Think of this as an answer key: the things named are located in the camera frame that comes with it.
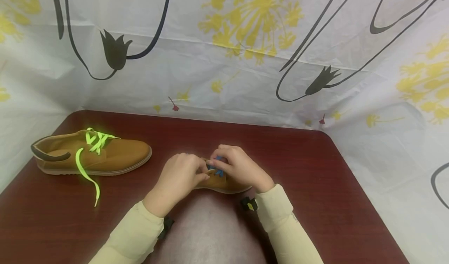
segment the black tulip print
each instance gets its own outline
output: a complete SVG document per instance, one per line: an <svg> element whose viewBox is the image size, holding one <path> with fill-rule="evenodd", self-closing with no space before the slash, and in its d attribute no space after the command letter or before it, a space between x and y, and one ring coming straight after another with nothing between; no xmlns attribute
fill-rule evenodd
<svg viewBox="0 0 449 264"><path fill-rule="evenodd" d="M319 34L324 30L324 28L327 27L327 25L332 21L332 19L334 18L334 16L336 16L336 14L342 9L342 7L346 4L346 2L348 0L344 0L342 2L342 4L337 8L337 10L330 16L330 18L325 22L325 24L317 31L317 33L311 38L312 34L315 32L318 24L321 22L323 16L325 15L325 13L328 11L331 3L334 0L329 0L327 5L324 7L322 13L319 15L319 17L317 18L316 22L313 24L312 28L310 29L310 31L307 33L307 35L305 36L304 40L301 42L301 45L299 45L299 47L296 49L295 53L292 55L292 57L290 57L289 61L286 62L286 64L284 64L284 66L281 68L280 71L283 71L284 69L287 70L284 72L283 76L281 77L278 86L276 88L276 97L284 102L293 102L293 101L297 101L301 98L304 98L305 96L309 96L312 94L315 94L317 92L319 92L322 89L330 89L331 87L336 87L340 84L342 84L343 82L349 80L350 78L354 77L358 72L360 72L361 70L363 70L369 63L371 63L373 60L375 60L376 57L378 57L385 49L387 49L391 44L393 44L393 42L395 42L396 39L398 39L403 33L405 33L405 31L407 31L413 24L415 24L420 18L422 18L422 16L427 12L427 10L437 1L437 0L432 0L427 7L425 7L425 9L419 14L419 16L417 16L416 19L414 19L410 24L408 24L402 31L400 31L400 33L398 35L396 35L392 40L390 40L389 43L387 43L378 53L376 53L372 58L370 58L363 66L360 67L360 69L356 70L355 72L353 72L351 75L343 78L340 81L337 81L335 83L331 83L331 81L336 78L337 76L339 76L340 74L336 74L336 71L331 72L331 66L329 67L324 67L323 70L321 71L321 73L316 77L316 79L310 84L310 86L306 89L306 92L303 96L299 96L297 98L294 99L285 99L283 97L280 96L279 94L279 89L281 87L281 84L283 83L284 79L286 78L287 74L289 73L290 69L292 69L292 67L295 65L295 63L299 60L299 58L302 56L302 54L304 54L304 52L307 50L307 48L311 45L311 43L319 36ZM371 24L369 27L369 31L371 34L380 34L383 33L384 31L387 31L388 29L392 28L395 24L397 24L399 21L401 21L402 19L406 18L407 16L411 15L412 13L414 13L416 10L418 10L420 7L422 7L424 4L426 4L428 1L430 0L424 0L422 1L419 5L417 5L416 7L414 7L413 9L411 9L410 11L408 11L407 13L405 13L403 16L401 16L397 21L393 22L392 24L386 26L386 27L376 27L375 26L375 20L376 20L376 16L377 13L380 9L380 7L382 6L384 0L380 0L379 4L377 6L377 9L375 11L375 13L373 14L373 18L371 20Z"/></svg>
<svg viewBox="0 0 449 264"><path fill-rule="evenodd" d="M146 49L144 49L142 52L139 52L137 54L133 55L127 55L128 47L131 44L132 40L124 42L124 35L118 37L117 39L114 39L113 36L106 30L104 30L104 34L100 32L101 34L101 40L103 41L103 48L104 48L104 55L106 57L106 61L110 68L113 70L109 76L105 78L95 78L92 76L89 67L86 65L85 61L81 57L81 55L78 52L78 49L76 48L75 41L73 39L73 33L72 33L72 27L71 27L71 21L70 21L70 10L69 10L69 0L65 0L65 16L67 20L67 31L69 34L70 44L72 46L73 52L75 53L76 57L80 60L80 62L83 64L83 66L86 68L89 75L95 79L95 80L108 80L112 78L113 75L118 70L121 70L124 68L126 64L126 60L132 60L132 59L139 59L150 53L150 51L154 48L156 45L157 40L159 39L159 36L162 32L162 28L165 22L166 13L168 10L168 3L170 0L165 0L164 9L162 12L162 17L159 22L159 26L157 27L156 33L154 34L153 39L151 40L150 44L147 46ZM57 28L58 28L58 35L59 39L62 39L64 36L64 18L62 15L62 7L61 2L59 0L53 0L55 10L56 10L56 21L57 21Z"/></svg>
<svg viewBox="0 0 449 264"><path fill-rule="evenodd" d="M126 63L128 47L133 41L129 40L125 44L123 41L124 35L115 40L106 30L104 31L104 35L101 32L100 34L101 40L103 40L104 56L106 57L106 61L110 68L114 70L123 69Z"/></svg>

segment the shoe sole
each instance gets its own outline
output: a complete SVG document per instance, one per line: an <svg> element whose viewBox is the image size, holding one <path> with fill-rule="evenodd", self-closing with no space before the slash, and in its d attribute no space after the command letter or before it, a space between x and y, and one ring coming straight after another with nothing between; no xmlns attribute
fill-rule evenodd
<svg viewBox="0 0 449 264"><path fill-rule="evenodd" d="M212 191L215 191L218 193L232 195L232 194L238 194L238 193L243 193L245 191L248 191L249 189L251 189L251 186L249 186L248 188L245 188L243 190L234 190L234 191L224 190L224 189L220 189L220 188L209 188L209 187L195 187L194 190L196 190L196 189L208 189L208 190L212 190Z"/></svg>
<svg viewBox="0 0 449 264"><path fill-rule="evenodd" d="M153 150L150 147L150 152L148 153L147 157L145 157L142 161L139 161L139 163L135 164L132 167L128 167L127 169L124 170L117 170L115 172L96 172L94 170L86 170L86 173L88 175L95 175L95 176L115 176L115 175L121 175L127 172L130 172L132 170L135 170L136 168L142 166L144 163L146 163L150 158L151 155L153 154ZM40 166L38 166L39 169L49 175L70 175L70 174L81 174L80 171L78 169L75 170L62 170L62 169L44 169Z"/></svg>

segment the shoe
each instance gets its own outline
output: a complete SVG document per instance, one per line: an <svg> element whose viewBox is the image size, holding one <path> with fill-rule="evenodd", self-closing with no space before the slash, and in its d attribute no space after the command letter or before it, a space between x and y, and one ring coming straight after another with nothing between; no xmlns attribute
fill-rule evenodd
<svg viewBox="0 0 449 264"><path fill-rule="evenodd" d="M207 166L209 179L202 181L195 189L210 189L223 194L237 194L249 190L251 186L242 185L222 170Z"/></svg>
<svg viewBox="0 0 449 264"><path fill-rule="evenodd" d="M92 128L76 133L44 137L32 144L37 166L50 175L80 174L94 183L97 201L100 190L89 175L120 175L140 167L151 157L145 142L125 140Z"/></svg>

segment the red flower print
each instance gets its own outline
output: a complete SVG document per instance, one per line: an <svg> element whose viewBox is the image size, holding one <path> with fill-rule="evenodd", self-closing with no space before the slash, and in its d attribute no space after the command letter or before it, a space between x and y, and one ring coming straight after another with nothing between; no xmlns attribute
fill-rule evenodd
<svg viewBox="0 0 449 264"><path fill-rule="evenodd" d="M325 124L325 121L324 121L324 116L326 116L326 114L324 114L323 115L323 118L319 121L319 123L321 123L322 125L324 125Z"/></svg>
<svg viewBox="0 0 449 264"><path fill-rule="evenodd" d="M177 105L175 105L175 103L171 100L170 96L168 97L170 99L170 101L173 103L173 111L178 111L179 107Z"/></svg>

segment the black curved line print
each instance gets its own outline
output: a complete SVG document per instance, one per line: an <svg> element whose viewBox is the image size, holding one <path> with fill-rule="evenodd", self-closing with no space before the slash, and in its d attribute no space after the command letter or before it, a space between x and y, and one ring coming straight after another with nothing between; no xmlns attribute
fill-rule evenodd
<svg viewBox="0 0 449 264"><path fill-rule="evenodd" d="M446 164L440 166L437 170L435 170L435 172L432 174L432 177L430 178L430 184L432 185L433 192L435 192L435 195L437 196L437 198L447 209L449 209L449 205L443 200L443 198L441 198L440 193L438 193L437 185L435 184L435 180L437 179L437 175L439 175L440 172L447 169L448 167L449 167L449 163L446 163Z"/></svg>
<svg viewBox="0 0 449 264"><path fill-rule="evenodd" d="M318 26L319 22L321 21L321 19L323 18L324 14L327 12L327 9L331 6L331 3L334 0L329 0L327 2L327 5L324 7L323 11L321 12L320 16L318 17L318 19L316 20L316 22L313 24L313 26L310 28L309 33L307 33L306 37L304 38L304 40L302 40L301 45L299 45L299 47L296 49L296 51L293 53L292 57L290 57L289 61L287 61L286 64L284 64L284 66L281 68L281 70L279 70L280 72L285 69L290 63L292 63L293 59L296 57L296 55L301 51L302 47L305 45L305 43L307 42L307 40L310 38L310 36L312 35L313 31L315 31L315 28Z"/></svg>
<svg viewBox="0 0 449 264"><path fill-rule="evenodd" d="M64 18L62 18L62 9L61 2L59 0L53 0L56 10L56 22L57 22L57 31L59 34L59 39L62 39L64 35Z"/></svg>
<svg viewBox="0 0 449 264"><path fill-rule="evenodd" d="M148 45L146 49L144 49L142 52L140 52L138 54L126 55L128 46L130 45L132 40L129 40L128 42L125 43L123 40L123 37L124 37L123 35L115 40L115 39L113 39L112 35L109 34L106 30L104 31L104 35L103 35L103 33L100 33L101 39L103 41L104 54L106 56L107 63L113 69L113 72L109 76L102 79L102 78L95 78L94 76L92 76L88 66L86 65L85 61L83 60L83 58L81 57L81 55L79 54L79 52L76 48L76 44L73 39L71 23L70 23L71 20L70 20L70 11L69 11L69 9L70 9L69 8L69 0L65 0L67 30L69 33L70 43L71 43L73 52L75 53L78 60L80 60L80 62L86 68L86 71L89 73L89 76L92 77L94 80L100 80L100 81L108 80L108 79L112 78L113 75L115 75L115 73L118 70L121 70L124 68L126 60L139 59L139 58L144 57L148 53L150 53L151 50L156 45L157 41L159 40L160 34L162 32L162 28L163 28L165 18L166 18L166 13L168 10L169 1L170 0L165 0L164 9L162 12L162 18L159 22L159 26L157 27L156 34L154 35L153 39L150 42L150 45ZM62 36L64 34L64 19L62 18L61 4L60 4L59 0L53 0L53 3L55 5L55 10L56 10L56 20L57 20L57 26L58 26L59 39L62 39Z"/></svg>
<svg viewBox="0 0 449 264"><path fill-rule="evenodd" d="M386 27L376 27L374 25L374 22L376 20L376 16L377 13L380 9L380 6L382 5L384 0L380 0L380 3L377 6L377 9L374 13L373 19L371 21L371 25L369 26L369 31L371 32L371 34L379 34L382 33L384 31L387 31L388 29L392 28L394 25L396 25L399 21L401 21L402 19L406 18L407 16L411 15L412 13L414 13L416 10L418 10L420 7L422 7L423 5L425 5L429 0L424 0L422 3L420 3L419 5L417 5L416 7L414 7L413 9L411 9L408 13L404 14L403 16L401 16L397 21L393 22L392 24L386 26Z"/></svg>
<svg viewBox="0 0 449 264"><path fill-rule="evenodd" d="M142 51L141 53L135 54L135 55L128 55L126 57L126 59L139 59L144 57L145 55L147 55L156 45L157 40L159 40L159 36L162 32L162 28L164 26L164 22L165 22L165 17L167 14L167 10L168 10L168 2L170 0L165 0L165 4L164 4L164 10L162 11L162 18L161 21L159 22L159 27L157 27L156 30L156 34L154 34L153 40L151 40L150 45L148 45L148 47L146 49L144 49L144 51Z"/></svg>
<svg viewBox="0 0 449 264"><path fill-rule="evenodd" d="M112 78L112 76L115 75L115 72L117 72L117 70L114 70L109 76L107 76L104 79L98 79L98 78L95 78L94 76L92 76L89 68L87 67L83 58L81 57L78 50L76 49L75 41L73 40L72 27L70 25L69 0L65 0L65 15L67 16L67 18L66 18L67 19L67 30L69 33L70 44L72 45L73 52L75 53L76 57L81 61L81 63L84 65L87 72L89 73L89 76L91 76L94 80L99 80L99 81L108 80L108 79Z"/></svg>
<svg viewBox="0 0 449 264"><path fill-rule="evenodd" d="M369 63L371 63L376 57L378 57L386 48L388 48L396 39L398 39L403 33L405 33L405 31L407 31L413 24L415 24L423 15L424 15L424 13L426 13L426 11L437 1L437 0L433 0L423 11L422 11L422 13L416 18L416 19L414 19L409 25L407 25L407 27L405 27L398 35L396 35L386 46L384 46L384 48L382 48L378 53L376 53L370 60L368 60L368 62L366 62L360 69L358 69L357 71L355 71L354 73L352 73L351 75L349 75L348 77L346 77L346 78L344 78L343 80L341 80L341 81L339 81L339 82L337 82L337 83L334 83L334 84L328 84L328 83L330 83L335 77L337 77L337 76L339 76L340 74L336 74L337 72L338 72L338 70L336 70L336 71L333 71L333 72L331 72L331 66L329 66L329 67L325 67L324 66L324 68L322 69L322 71L320 72L320 74L317 76L317 78L312 82L312 84L306 89L306 92L305 92L305 94L303 95L303 96L300 96L300 97L298 97L298 98L295 98L295 99L291 99L291 100L287 100L287 99L283 99L283 98L281 98L281 96L279 95L279 89L280 89L280 87L281 87L281 84L282 84L282 82L283 82L283 80L285 79L285 77L287 76L287 74L288 74L288 72L290 71L290 69L296 64L296 62L299 60L299 58L301 57L301 55L302 54L304 54L304 52L306 51L306 49L310 46L310 44L316 39L316 37L321 33L321 31L328 25L328 23L334 18L334 16L340 11L340 9L342 9L342 7L343 7L343 5L344 4L346 4L346 2L347 2L348 0L345 0L345 1L343 1L343 3L338 7L338 9L336 10L336 12L328 19L328 21L322 26L322 28L320 28L320 30L318 31L318 33L311 39L311 41L307 44L307 46L305 46L305 48L303 49L303 51L301 52L301 54L299 54L297 57L296 57L296 59L294 60L294 62L293 62L293 60L292 59L290 59L289 61L287 61L287 63L286 63L286 65L288 65L288 64L290 64L290 66L289 66L289 68L287 69L287 71L286 72L284 72L284 74L283 74L283 76L282 76L282 78L280 79L280 81L279 81L279 83L278 83L278 86L277 86L277 88L276 88L276 97L279 99L279 100L281 100L281 101L284 101L284 102L293 102L293 101L297 101L297 100L299 100L299 99L301 99L301 98L304 98L305 96L309 96L309 95L312 95L312 94L315 94L315 93L317 93L317 92L319 92L320 90L322 90L322 89L328 89L328 88L331 88L331 87L335 87L335 86L338 86L339 84L342 84L344 81L347 81L349 78L351 78L351 77L353 77L354 75L356 75L358 72L360 72L361 70L363 70L364 69L364 67L366 67ZM423 4L425 4L426 2L428 2L429 0L425 0L423 3L421 3L419 6L422 6ZM378 9L380 9L380 6L381 6L381 4L382 4L382 2L383 2L383 0L381 0L380 2L379 2L379 5L378 5L378 7L377 7L377 9L376 9L376 13L375 13L375 15L377 14L377 11L378 11ZM323 12L320 16L319 16L319 18L318 18L318 20L320 21L321 20L321 18L322 18L322 16L324 15L324 13L325 12ZM401 19L403 19L403 18L405 18L405 17L407 17L408 15L410 15L411 14L411 12L408 12L407 14L405 14L404 16L402 16L398 21L400 21ZM375 21L375 15L373 16L373 19L372 19L372 25L373 25L373 22ZM384 27L384 28L376 28L376 27L374 27L375 29L382 29L382 31L380 31L379 33L382 33L382 32L384 32L384 31L386 31L387 30L387 28L386 27ZM307 34L307 36L306 36L306 38L304 39L304 41L301 43L301 45L299 46L299 51L301 50L301 48L304 46L304 44L305 44L305 42L307 41L307 39L309 39L309 37L311 36L311 32L309 32L309 34Z"/></svg>

